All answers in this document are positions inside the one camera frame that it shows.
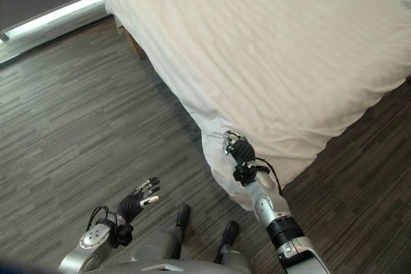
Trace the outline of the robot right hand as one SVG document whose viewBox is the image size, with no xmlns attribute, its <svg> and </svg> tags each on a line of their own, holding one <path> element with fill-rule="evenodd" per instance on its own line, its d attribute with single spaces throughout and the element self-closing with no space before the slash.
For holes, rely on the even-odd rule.
<svg viewBox="0 0 411 274">
<path fill-rule="evenodd" d="M 231 155 L 239 165 L 254 160 L 256 157 L 254 148 L 247 138 L 232 130 L 223 134 L 223 152 L 225 155 Z"/>
</svg>

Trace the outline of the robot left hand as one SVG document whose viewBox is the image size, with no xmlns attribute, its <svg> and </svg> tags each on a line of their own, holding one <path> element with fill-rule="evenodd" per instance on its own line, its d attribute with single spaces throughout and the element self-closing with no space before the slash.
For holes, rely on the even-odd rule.
<svg viewBox="0 0 411 274">
<path fill-rule="evenodd" d="M 117 217 L 122 225 L 130 224 L 145 207 L 159 201 L 160 180 L 154 176 L 139 184 L 119 203 Z"/>
</svg>

